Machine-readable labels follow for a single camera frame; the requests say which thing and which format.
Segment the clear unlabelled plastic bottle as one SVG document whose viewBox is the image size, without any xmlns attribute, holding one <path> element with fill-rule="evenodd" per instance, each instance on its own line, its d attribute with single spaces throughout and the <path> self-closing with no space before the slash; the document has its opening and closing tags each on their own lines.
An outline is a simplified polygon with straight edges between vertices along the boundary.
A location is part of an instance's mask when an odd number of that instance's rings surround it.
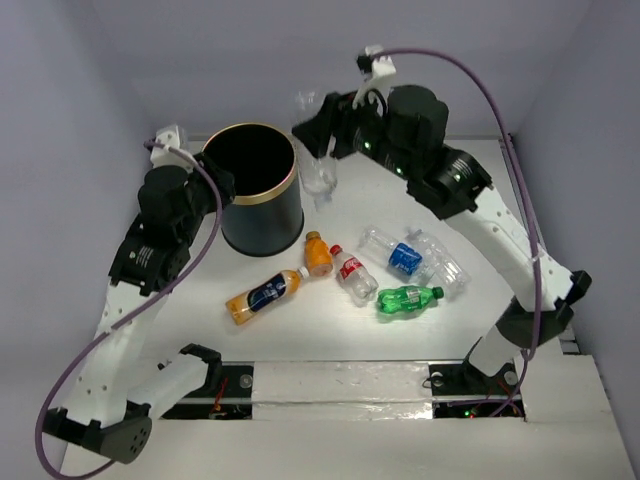
<svg viewBox="0 0 640 480">
<path fill-rule="evenodd" d="M 294 97 L 294 110 L 291 115 L 291 126 L 294 127 L 315 115 L 324 98 L 324 93 L 314 90 L 297 92 Z M 338 185 L 337 161 L 325 156 L 314 158 L 295 136 L 292 136 L 298 160 L 298 173 L 301 186 L 311 197 L 316 211 L 323 210 L 332 202 Z"/>
</svg>

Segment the green plastic soda bottle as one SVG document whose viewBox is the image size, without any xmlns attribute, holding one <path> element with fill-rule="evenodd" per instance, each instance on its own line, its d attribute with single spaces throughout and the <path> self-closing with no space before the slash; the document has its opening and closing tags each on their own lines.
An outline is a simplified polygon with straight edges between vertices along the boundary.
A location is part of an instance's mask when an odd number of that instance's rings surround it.
<svg viewBox="0 0 640 480">
<path fill-rule="evenodd" d="M 376 316 L 380 321 L 415 318 L 434 308 L 444 298 L 441 287 L 407 285 L 378 292 Z"/>
</svg>

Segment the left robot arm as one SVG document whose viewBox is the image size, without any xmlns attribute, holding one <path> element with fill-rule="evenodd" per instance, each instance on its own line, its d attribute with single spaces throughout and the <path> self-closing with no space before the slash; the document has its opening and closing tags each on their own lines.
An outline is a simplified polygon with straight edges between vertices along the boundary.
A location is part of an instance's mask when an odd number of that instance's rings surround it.
<svg viewBox="0 0 640 480">
<path fill-rule="evenodd" d="M 179 400 L 219 392 L 221 356 L 198 344 L 182 348 L 141 385 L 130 379 L 167 297 L 205 257 L 193 243 L 207 217 L 214 220 L 212 237 L 249 257 L 279 254 L 298 240 L 304 227 L 300 156 L 309 147 L 321 157 L 328 144 L 304 124 L 324 104 L 321 93 L 300 92 L 289 132 L 259 122 L 231 125 L 193 154 L 176 124 L 147 142 L 151 168 L 108 273 L 96 334 L 67 367 L 76 384 L 63 404 L 43 404 L 37 440 L 52 436 L 108 465 L 129 464 L 142 453 L 154 421 Z"/>
</svg>

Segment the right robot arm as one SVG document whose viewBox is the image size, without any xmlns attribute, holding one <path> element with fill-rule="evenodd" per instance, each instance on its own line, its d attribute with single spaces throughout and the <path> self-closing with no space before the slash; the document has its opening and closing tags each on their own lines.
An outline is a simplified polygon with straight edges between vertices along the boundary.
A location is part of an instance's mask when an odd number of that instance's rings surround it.
<svg viewBox="0 0 640 480">
<path fill-rule="evenodd" d="M 444 141 L 449 109 L 415 85 L 375 94 L 332 93 L 324 107 L 333 157 L 359 152 L 407 182 L 407 192 L 465 237 L 510 287 L 513 298 L 460 368 L 462 384 L 482 392 L 522 349 L 539 347 L 564 332 L 574 304 L 591 285 L 583 270 L 557 263 L 509 213 L 489 173 L 469 153 Z"/>
</svg>

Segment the blue label clear bottle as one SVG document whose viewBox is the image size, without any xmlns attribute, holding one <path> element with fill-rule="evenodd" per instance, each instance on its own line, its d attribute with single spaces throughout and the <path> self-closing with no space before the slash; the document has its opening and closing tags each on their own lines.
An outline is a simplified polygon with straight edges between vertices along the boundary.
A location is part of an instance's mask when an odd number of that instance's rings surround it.
<svg viewBox="0 0 640 480">
<path fill-rule="evenodd" d="M 434 276 L 421 253 L 377 226 L 364 228 L 358 249 L 368 259 L 411 282 L 426 284 Z"/>
</svg>

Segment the long orange juice bottle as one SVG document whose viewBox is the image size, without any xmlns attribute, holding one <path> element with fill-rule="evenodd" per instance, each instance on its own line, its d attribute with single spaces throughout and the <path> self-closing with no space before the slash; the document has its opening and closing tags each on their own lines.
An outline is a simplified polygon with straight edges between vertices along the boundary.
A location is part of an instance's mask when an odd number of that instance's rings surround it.
<svg viewBox="0 0 640 480">
<path fill-rule="evenodd" d="M 306 267 L 282 270 L 257 287 L 228 300 L 226 310 L 236 325 L 243 325 L 265 308 L 296 293 L 308 277 Z"/>
</svg>

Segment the clear bottle white blue cap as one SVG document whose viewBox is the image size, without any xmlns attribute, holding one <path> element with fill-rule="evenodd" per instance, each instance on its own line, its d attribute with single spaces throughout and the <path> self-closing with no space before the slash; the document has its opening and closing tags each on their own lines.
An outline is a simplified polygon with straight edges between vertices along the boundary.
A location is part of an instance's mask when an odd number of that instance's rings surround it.
<svg viewBox="0 0 640 480">
<path fill-rule="evenodd" d="M 466 289 L 471 277 L 437 237 L 422 229 L 409 229 L 405 239 L 423 256 L 433 272 L 432 279 L 438 280 L 451 298 Z"/>
</svg>

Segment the red label cola bottle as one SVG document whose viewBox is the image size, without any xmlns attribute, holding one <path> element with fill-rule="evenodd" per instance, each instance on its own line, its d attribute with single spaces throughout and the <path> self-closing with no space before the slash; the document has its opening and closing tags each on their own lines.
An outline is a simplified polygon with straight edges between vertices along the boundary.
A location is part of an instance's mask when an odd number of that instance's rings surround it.
<svg viewBox="0 0 640 480">
<path fill-rule="evenodd" d="M 341 287 L 349 293 L 356 306 L 364 307 L 378 290 L 377 280 L 356 256 L 346 252 L 340 245 L 331 246 L 329 251 Z"/>
</svg>

